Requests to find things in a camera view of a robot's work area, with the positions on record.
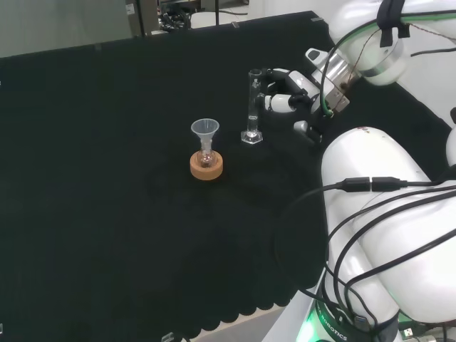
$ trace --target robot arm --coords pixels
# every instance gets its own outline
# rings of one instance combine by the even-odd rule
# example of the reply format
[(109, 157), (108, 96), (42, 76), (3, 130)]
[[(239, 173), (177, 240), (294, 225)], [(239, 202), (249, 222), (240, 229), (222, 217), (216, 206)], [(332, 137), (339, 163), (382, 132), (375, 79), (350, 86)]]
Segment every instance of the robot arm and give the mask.
[[(311, 104), (320, 93), (318, 87), (298, 71), (277, 68), (263, 70), (263, 74), (266, 81), (271, 82), (263, 103), (264, 109), (269, 112), (292, 113), (298, 105)], [(277, 83), (281, 83), (287, 94), (276, 92)]]
[[(355, 0), (347, 3), (329, 23), (331, 38), (335, 43), (339, 42), (347, 33), (375, 21), (381, 1)], [(423, 21), (423, 18), (413, 17), (413, 14), (442, 13), (456, 9), (456, 2), (448, 0), (407, 0), (402, 10), (407, 16), (408, 23), (416, 23), (427, 26), (444, 36), (456, 36), (456, 21), (434, 20)], [(404, 47), (402, 39), (397, 35), (393, 38), (393, 45), (380, 47), (381, 32), (377, 32), (369, 40), (360, 57), (364, 44), (376, 30), (377, 26), (367, 29), (362, 34), (344, 43), (339, 51), (351, 65), (356, 64), (357, 71), (374, 85), (382, 86), (393, 83), (403, 74), (408, 66), (410, 54)]]
[[(379, 1), (355, 0), (346, 4), (329, 25), (331, 38), (337, 43), (358, 27), (375, 21), (379, 8)], [(402, 13), (407, 14), (408, 22), (420, 22), (421, 25), (424, 24), (445, 36), (456, 36), (456, 21), (453, 19), (421, 21), (419, 17), (413, 17), (413, 14), (440, 13), (455, 9), (456, 1), (406, 0)], [(380, 47), (381, 32), (375, 32), (376, 30), (378, 30), (376, 25), (368, 27), (356, 37), (344, 42), (339, 47), (338, 53), (352, 66), (356, 65), (356, 71), (367, 81), (381, 86), (396, 81), (402, 75), (408, 66), (409, 54), (403, 45), (403, 40), (397, 37), (393, 38), (391, 46)], [(310, 53), (308, 51), (306, 55), (312, 59)], [(385, 133), (374, 129), (369, 129), (369, 133), (370, 135), (366, 135), (362, 131), (350, 131), (331, 144), (323, 158), (323, 185), (331, 184), (333, 180), (339, 181), (343, 176), (355, 177), (356, 175), (376, 177), (388, 174), (427, 179), (410, 156), (393, 140), (389, 140)], [(453, 130), (447, 145), (450, 165), (456, 164), (455, 146), (456, 130)], [(378, 194), (345, 196), (337, 191), (329, 192), (325, 195), (329, 232), (347, 216), (367, 204), (376, 203), (384, 196)], [(404, 255), (409, 250), (418, 248), (431, 237), (445, 234), (452, 229), (451, 224), (448, 226), (447, 223), (456, 222), (456, 217), (453, 217), (450, 209), (454, 205), (456, 202), (453, 199), (448, 200), (432, 208), (428, 207), (426, 210), (401, 214), (389, 223), (381, 224), (382, 227), (377, 227), (377, 230), (368, 233), (347, 254), (340, 273), (341, 279), (348, 281), (372, 269), (373, 266), (379, 266), (394, 259), (395, 256)], [(379, 212), (365, 215), (351, 222), (345, 231), (339, 233), (338, 238), (331, 242), (329, 259), (331, 268), (334, 267), (348, 239), (364, 224), (387, 209), (383, 208)], [(428, 229), (430, 222), (434, 222), (432, 226), (435, 228), (432, 230), (432, 236), (429, 235), (431, 231)], [(398, 309), (404, 310), (417, 321), (430, 323), (450, 321), (456, 318), (454, 310), (456, 292), (452, 290), (456, 288), (456, 273), (446, 259), (452, 258), (455, 243), (451, 241), (429, 254), (410, 260), (408, 264), (401, 264), (394, 270), (366, 279), (358, 284), (356, 290), (370, 302), (368, 306), (380, 322), (391, 319)], [(330, 276), (326, 280), (326, 288), (332, 292), (329, 296), (334, 300), (333, 279)], [(353, 303), (355, 312), (368, 317), (355, 297), (353, 297)]]

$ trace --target green light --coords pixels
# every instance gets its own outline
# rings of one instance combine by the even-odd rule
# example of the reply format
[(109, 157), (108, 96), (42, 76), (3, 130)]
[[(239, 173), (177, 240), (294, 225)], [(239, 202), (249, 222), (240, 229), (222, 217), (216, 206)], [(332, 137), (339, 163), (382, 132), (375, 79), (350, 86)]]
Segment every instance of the green light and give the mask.
[(296, 342), (309, 342), (311, 338), (314, 337), (314, 326), (312, 325), (313, 314), (314, 313), (311, 313), (307, 321), (302, 324), (301, 330), (299, 330), (298, 337), (296, 338)]

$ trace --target black cable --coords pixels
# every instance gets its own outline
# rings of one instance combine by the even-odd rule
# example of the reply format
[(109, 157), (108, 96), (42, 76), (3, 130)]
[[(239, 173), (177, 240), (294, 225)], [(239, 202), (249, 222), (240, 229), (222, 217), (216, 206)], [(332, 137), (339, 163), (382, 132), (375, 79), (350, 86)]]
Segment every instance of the black cable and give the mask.
[(426, 51), (420, 51), (420, 52), (415, 52), (410, 55), (410, 57), (415, 57), (419, 55), (428, 55), (431, 53), (443, 53), (443, 52), (455, 52), (456, 48), (441, 48), (438, 50), (426, 50)]
[[(300, 202), (302, 202), (303, 200), (305, 200), (306, 198), (310, 197), (310, 196), (313, 196), (315, 194), (318, 194), (318, 193), (321, 193), (321, 192), (325, 192), (325, 191), (328, 191), (328, 190), (336, 190), (336, 189), (341, 189), (341, 190), (353, 190), (353, 186), (358, 186), (359, 184), (363, 185), (364, 188), (366, 188), (366, 185), (369, 185), (370, 184), (370, 181), (368, 180), (368, 177), (366, 177), (365, 179), (365, 182), (359, 182), (359, 180), (364, 180), (362, 178), (358, 178), (358, 179), (346, 179), (342, 182), (339, 182), (339, 183), (336, 183), (336, 184), (332, 184), (332, 185), (326, 185), (324, 187), (320, 187), (320, 188), (317, 188), (317, 189), (314, 189), (314, 190), (311, 190), (309, 192), (306, 192), (304, 193), (302, 196), (298, 197), (298, 199), (296, 199), (295, 201), (293, 201), (288, 207), (287, 209), (284, 211), (284, 213), (282, 214), (282, 216), (285, 216), (286, 213), (288, 213), (290, 210), (292, 210), (297, 204), (299, 204)], [(432, 185), (435, 185), (435, 184), (441, 184), (441, 182), (405, 182), (406, 185), (410, 185), (410, 186), (432, 186)], [(441, 192), (441, 191), (445, 191), (445, 190), (456, 190), (456, 186), (453, 186), (453, 187), (443, 187), (443, 188), (438, 188), (438, 189), (426, 189), (426, 190), (419, 190), (419, 191), (416, 191), (416, 192), (409, 192), (407, 194), (402, 194), (402, 195), (399, 195), (399, 196), (396, 196), (396, 197), (392, 197), (390, 199), (387, 199), (383, 202), (380, 202), (378, 204), (375, 204), (369, 208), (365, 208), (361, 211), (359, 211), (358, 213), (355, 213), (354, 215), (351, 215), (349, 218), (345, 219), (344, 221), (342, 221), (342, 223), (340, 223), (333, 231), (332, 233), (329, 235), (329, 239), (331, 239), (334, 234), (344, 225), (346, 224), (347, 222), (351, 221), (353, 218), (355, 218), (356, 216), (360, 215), (360, 214), (363, 214), (365, 212), (368, 212), (370, 210), (373, 210), (375, 208), (378, 208), (380, 207), (381, 205), (384, 205), (384, 204), (387, 204), (389, 202), (393, 202), (395, 200), (399, 200), (401, 198), (405, 198), (405, 197), (409, 197), (409, 196), (413, 196), (413, 195), (420, 195), (420, 194), (425, 194), (425, 193), (430, 193), (430, 192)], [(318, 297), (316, 296), (315, 294), (312, 294), (311, 292), (307, 291), (306, 289), (301, 289), (301, 287), (289, 276), (288, 272), (285, 270), (283, 264), (281, 263), (280, 261), (280, 258), (279, 258), (279, 254), (278, 254), (278, 251), (277, 251), (277, 245), (276, 245), (276, 236), (277, 236), (277, 232), (279, 230), (279, 226), (276, 226), (276, 228), (274, 229), (273, 231), (273, 234), (272, 234), (272, 247), (273, 247), (273, 251), (274, 251), (274, 258), (275, 258), (275, 261), (277, 263), (277, 266), (280, 268), (280, 270), (286, 275), (286, 277), (288, 278), (288, 280), (297, 288), (299, 289), (299, 291), (301, 291), (303, 294), (315, 299), (315, 300), (318, 300), (318, 301), (322, 301), (323, 303), (325, 303), (326, 305), (328, 306), (334, 306), (335, 303), (332, 303), (332, 302), (327, 302), (325, 299), (322, 299), (321, 297)], [(329, 274), (331, 276), (333, 276), (333, 272), (328, 268), (327, 264), (325, 264), (325, 268), (326, 270), (329, 272)], [(368, 309), (368, 307), (366, 306), (366, 303), (364, 302), (364, 300), (361, 298), (361, 296), (356, 293), (355, 291), (353, 291), (353, 294), (355, 294), (355, 296), (358, 298), (358, 300), (361, 302), (361, 305), (363, 305), (363, 308), (366, 310), (366, 312), (369, 314), (369, 316), (372, 317), (372, 319), (374, 320), (374, 323), (378, 322), (377, 318), (372, 314), (372, 312)]]
[(325, 192), (325, 191), (328, 191), (328, 190), (335, 190), (335, 189), (338, 189), (340, 187), (340, 185), (337, 183), (337, 184), (331, 184), (331, 185), (325, 185), (324, 187), (319, 187), (317, 189), (313, 189), (311, 191), (308, 191), (306, 193), (304, 193), (303, 195), (299, 196), (297, 199), (295, 199), (284, 211), (284, 213), (282, 214), (283, 216), (291, 211), (296, 205), (298, 205), (300, 202), (304, 201), (307, 197), (311, 197), (311, 196), (314, 196), (316, 194), (318, 194), (319, 192)]
[(230, 12), (230, 11), (222, 11), (220, 10), (219, 13), (226, 13), (226, 14), (232, 14), (234, 16), (248, 16), (248, 13), (236, 13), (236, 12)]
[[(435, 12), (420, 12), (420, 13), (402, 13), (400, 16), (405, 17), (405, 16), (435, 16), (439, 14), (456, 14), (456, 10), (448, 10), (448, 11), (435, 11)], [(344, 37), (342, 37), (341, 40), (339, 40), (336, 45), (329, 51), (328, 57), (326, 58), (326, 63), (323, 69), (323, 73), (321, 75), (321, 85), (320, 85), (320, 108), (323, 110), (323, 97), (324, 97), (324, 83), (326, 79), (326, 74), (328, 73), (328, 67), (329, 67), (329, 61), (331, 60), (331, 57), (333, 54), (337, 51), (337, 49), (344, 43), (344, 41), (350, 37), (352, 34), (356, 33), (360, 29), (364, 29), (365, 27), (374, 24), (377, 22), (377, 19), (368, 21), (367, 23), (364, 23), (363, 25), (353, 29), (352, 31), (348, 32)]]
[[(325, 272), (323, 273), (323, 276), (321, 277), (321, 295), (322, 295), (322, 297), (323, 297), (325, 300), (330, 301), (330, 299), (329, 299), (329, 297), (328, 297), (328, 294), (326, 293), (326, 288), (325, 288), (324, 284), (326, 283), (326, 275), (327, 275), (328, 273), (331, 274), (332, 272), (331, 272), (331, 270), (330, 270), (328, 267), (325, 267), (325, 268), (326, 268), (326, 270), (325, 270)], [(342, 315), (342, 312), (340, 311), (340, 309), (337, 308), (337, 304), (336, 304), (336, 303), (331, 302), (331, 304), (332, 304), (332, 306), (328, 306), (328, 305), (326, 304), (327, 309), (333, 314), (333, 317), (334, 317), (338, 322), (342, 323), (343, 317), (345, 317), (345, 315)], [(366, 321), (368, 320), (366, 317), (363, 317), (363, 316), (359, 316), (359, 317), (360, 317), (360, 318), (364, 318)], [(360, 329), (360, 328), (357, 327), (357, 326), (353, 326), (353, 327), (354, 327), (354, 329), (360, 331), (361, 333), (366, 333), (365, 330)], [(370, 327), (369, 327), (369, 333), (372, 334), (372, 335), (374, 334), (374, 331), (372, 331), (372, 329), (371, 329)]]
[[(311, 191), (308, 191), (306, 193), (304, 193), (302, 196), (298, 197), (296, 200), (294, 200), (284, 211), (284, 213), (282, 214), (282, 217), (286, 216), (286, 214), (288, 212), (290, 212), (290, 210), (292, 210), (298, 203), (300, 203), (301, 201), (303, 201), (304, 199), (308, 198), (308, 197), (311, 197), (315, 194), (318, 194), (320, 192), (325, 192), (327, 190), (334, 190), (336, 189), (337, 187), (339, 187), (339, 184), (332, 184), (332, 185), (326, 185), (324, 187), (319, 187), (317, 189), (314, 189), (314, 190), (311, 190)], [(306, 296), (309, 296), (317, 301), (320, 301), (324, 304), (326, 304), (327, 306), (335, 306), (338, 308), (338, 305), (336, 303), (333, 303), (331, 301), (327, 301), (325, 300), (324, 298), (320, 297), (320, 296), (317, 296), (313, 293), (311, 293), (310, 291), (308, 291), (307, 289), (302, 289), (299, 284), (297, 284), (294, 279), (292, 279), (291, 276), (289, 276), (289, 273), (285, 270), (285, 267), (284, 265), (281, 263), (280, 261), (280, 257), (279, 257), (279, 253), (277, 251), (277, 232), (279, 231), (279, 228), (280, 228), (280, 225), (277, 225), (275, 228), (274, 228), (274, 231), (272, 232), (272, 249), (273, 249), (273, 253), (274, 253), (274, 260), (277, 264), (277, 266), (280, 268), (280, 270), (282, 271), (282, 273), (286, 276), (286, 278), (289, 280), (289, 282), (291, 284), (293, 284), (294, 287), (296, 287), (300, 292), (302, 292), (303, 294), (305, 294)]]
[[(440, 188), (436, 188), (436, 189), (424, 189), (424, 190), (418, 190), (418, 191), (413, 191), (413, 192), (408, 192), (408, 193), (405, 193), (405, 194), (401, 194), (401, 195), (398, 195), (398, 196), (394, 196), (394, 197), (391, 197), (391, 198), (388, 198), (388, 199), (385, 199), (384, 201), (382, 202), (379, 202), (377, 204), (374, 204), (374, 205), (371, 205), (370, 207), (367, 207), (365, 209), (362, 209), (358, 212), (356, 212), (355, 214), (347, 217), (346, 219), (344, 219), (340, 224), (337, 225), (336, 228), (333, 229), (333, 231), (329, 234), (328, 236), (328, 244), (326, 245), (326, 252), (325, 252), (325, 255), (326, 255), (326, 260), (328, 260), (329, 258), (329, 243), (331, 241), (331, 239), (333, 238), (333, 236), (343, 227), (345, 226), (347, 223), (349, 223), (352, 219), (355, 219), (356, 217), (362, 215), (362, 214), (365, 214), (366, 212), (370, 212), (372, 210), (375, 210), (379, 207), (382, 207), (383, 205), (385, 204), (388, 204), (388, 203), (391, 203), (391, 202), (394, 202), (394, 201), (397, 201), (397, 200), (401, 200), (403, 198), (406, 198), (406, 197), (410, 197), (410, 196), (415, 196), (415, 195), (423, 195), (423, 194), (429, 194), (429, 193), (433, 193), (433, 192), (441, 192), (441, 191), (448, 191), (448, 190), (456, 190), (456, 185), (454, 186), (451, 186), (451, 187), (440, 187)], [(339, 283), (343, 284), (344, 285), (344, 282), (342, 280), (340, 280), (339, 278), (337, 279)], [(368, 312), (369, 314), (369, 311), (366, 309), (366, 304), (362, 301), (361, 302), (361, 305), (363, 305), (363, 308), (366, 310), (366, 312)]]
[(397, 259), (394, 259), (390, 262), (387, 262), (386, 264), (384, 265), (381, 265), (379, 267), (376, 267), (374, 269), (371, 269), (370, 271), (367, 271), (366, 273), (363, 273), (359, 276), (356, 276), (355, 278), (352, 278), (346, 285), (345, 289), (344, 289), (344, 295), (345, 295), (345, 298), (346, 298), (346, 301), (347, 301), (347, 304), (349, 302), (349, 298), (348, 298), (348, 290), (351, 289), (351, 287), (355, 284), (355, 283), (358, 283), (359, 281), (362, 281), (364, 279), (367, 279), (371, 276), (375, 276), (381, 272), (384, 272), (384, 271), (387, 271), (389, 269), (392, 269), (393, 267), (399, 265), (399, 264), (402, 264), (403, 262), (406, 262), (407, 260), (410, 260), (414, 257), (417, 257), (418, 255), (424, 253), (424, 252), (427, 252), (429, 250), (431, 250), (432, 248), (436, 247), (436, 246), (439, 246), (440, 244), (442, 244), (443, 242), (446, 242), (448, 241), (449, 239), (452, 239), (453, 237), (456, 237), (456, 229), (452, 230), (451, 232), (448, 232), (447, 234), (445, 235), (442, 235), (441, 237), (429, 242), (428, 244), (425, 244), (424, 246), (421, 246), (420, 248), (417, 248), (416, 250), (410, 252), (410, 253), (407, 253), (403, 256), (400, 256), (398, 257)]
[[(331, 271), (331, 269), (329, 268), (329, 266), (328, 266), (328, 264), (326, 262), (325, 262), (325, 269), (332, 277), (334, 277), (334, 273)], [(341, 281), (340, 279), (338, 281), (343, 286), (347, 286), (347, 284), (344, 283), (343, 281)], [(361, 302), (361, 305), (363, 306), (364, 310), (366, 310), (368, 315), (372, 318), (374, 328), (377, 328), (378, 327), (378, 319), (377, 319), (377, 317), (375, 317), (375, 315), (372, 313), (372, 311), (369, 310), (368, 306), (366, 305), (365, 301), (363, 300), (363, 297), (361, 297), (361, 295), (358, 292), (356, 292), (354, 289), (350, 289), (350, 291), (351, 291), (352, 294), (354, 294), (356, 296), (356, 298), (358, 298), (358, 300)]]
[(220, 17), (219, 17), (219, 0), (215, 0), (215, 25), (220, 25)]
[(422, 206), (422, 205), (425, 205), (425, 204), (430, 204), (430, 203), (433, 203), (433, 202), (438, 202), (438, 201), (441, 201), (441, 200), (446, 200), (446, 199), (449, 199), (449, 198), (452, 198), (452, 197), (456, 197), (456, 191), (447, 192), (447, 193), (442, 194), (442, 195), (432, 196), (432, 197), (428, 197), (428, 198), (425, 198), (425, 199), (422, 199), (422, 200), (418, 200), (418, 201), (415, 201), (415, 202), (411, 202), (411, 203), (407, 203), (407, 204), (401, 205), (400, 207), (396, 207), (396, 208), (394, 208), (394, 209), (392, 209), (392, 210), (390, 210), (390, 211), (388, 211), (388, 212), (376, 217), (375, 219), (373, 219), (372, 221), (367, 223), (367, 225), (365, 225), (363, 228), (361, 228), (358, 232), (356, 232), (353, 235), (353, 237), (350, 239), (350, 241), (342, 249), (342, 252), (339, 255), (339, 258), (337, 259), (336, 265), (334, 267), (334, 278), (333, 278), (334, 292), (335, 292), (335, 295), (336, 295), (336, 298), (337, 298), (339, 306), (344, 311), (346, 310), (346, 312), (348, 312), (349, 309), (346, 306), (343, 305), (341, 294), (340, 294), (339, 289), (338, 289), (337, 278), (338, 278), (338, 275), (339, 275), (339, 271), (341, 270), (341, 265), (342, 265), (343, 258), (345, 257), (345, 255), (347, 255), (348, 250), (358, 241), (358, 239), (360, 237), (362, 237), (369, 229), (372, 229), (375, 225), (379, 224), (380, 222), (382, 222), (383, 220), (385, 220), (385, 219), (387, 219), (389, 217), (392, 217), (392, 216), (394, 216), (394, 215), (396, 215), (398, 213), (404, 212), (404, 211), (412, 209), (412, 208), (416, 208), (416, 207), (419, 207), (419, 206)]

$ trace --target black tablecloth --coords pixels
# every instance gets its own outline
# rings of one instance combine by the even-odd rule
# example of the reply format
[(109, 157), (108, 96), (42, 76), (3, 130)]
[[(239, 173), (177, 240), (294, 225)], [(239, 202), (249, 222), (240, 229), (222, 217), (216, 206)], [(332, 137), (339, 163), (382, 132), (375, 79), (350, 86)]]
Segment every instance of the black tablecloth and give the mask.
[[(290, 129), (263, 125), (253, 147), (239, 138), (250, 69), (302, 70), (308, 48), (331, 47), (314, 17), (0, 60), (1, 339), (196, 336), (289, 302), (296, 289), (271, 258), (271, 231), (288, 203), (320, 185), (321, 153)], [(400, 86), (361, 81), (349, 97), (324, 144), (371, 125), (430, 177), (445, 169), (449, 128)], [(206, 117), (220, 122), (214, 148), (224, 157), (211, 183), (189, 171), (199, 148), (190, 125)], [(309, 203), (299, 229), (281, 236), (304, 287), (323, 264), (322, 213)]]

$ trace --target glass cylinder base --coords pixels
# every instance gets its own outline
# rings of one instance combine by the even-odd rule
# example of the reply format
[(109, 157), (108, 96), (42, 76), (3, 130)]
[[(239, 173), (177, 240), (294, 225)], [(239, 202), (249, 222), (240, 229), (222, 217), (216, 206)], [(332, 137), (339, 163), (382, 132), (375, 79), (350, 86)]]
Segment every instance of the glass cylinder base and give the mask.
[(245, 130), (241, 133), (241, 140), (247, 144), (255, 145), (263, 141), (263, 133), (261, 133), (259, 130)]

